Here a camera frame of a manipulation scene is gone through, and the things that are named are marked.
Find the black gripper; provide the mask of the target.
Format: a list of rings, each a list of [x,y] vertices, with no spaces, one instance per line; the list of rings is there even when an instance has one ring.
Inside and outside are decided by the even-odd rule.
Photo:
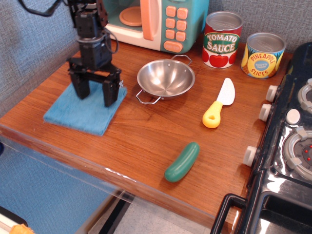
[[[102,85],[105,107],[117,101],[121,70],[112,64],[112,48],[109,36],[82,38],[77,36],[80,57],[71,57],[69,74],[75,92],[80,99],[90,94],[89,82]]]

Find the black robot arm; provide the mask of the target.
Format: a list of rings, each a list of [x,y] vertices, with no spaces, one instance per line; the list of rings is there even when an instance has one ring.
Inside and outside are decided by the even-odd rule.
[[[90,81],[102,85],[104,105],[117,101],[121,70],[112,64],[111,36],[107,29],[108,13],[101,0],[67,0],[77,30],[80,57],[68,59],[69,74],[80,99],[90,94]]]

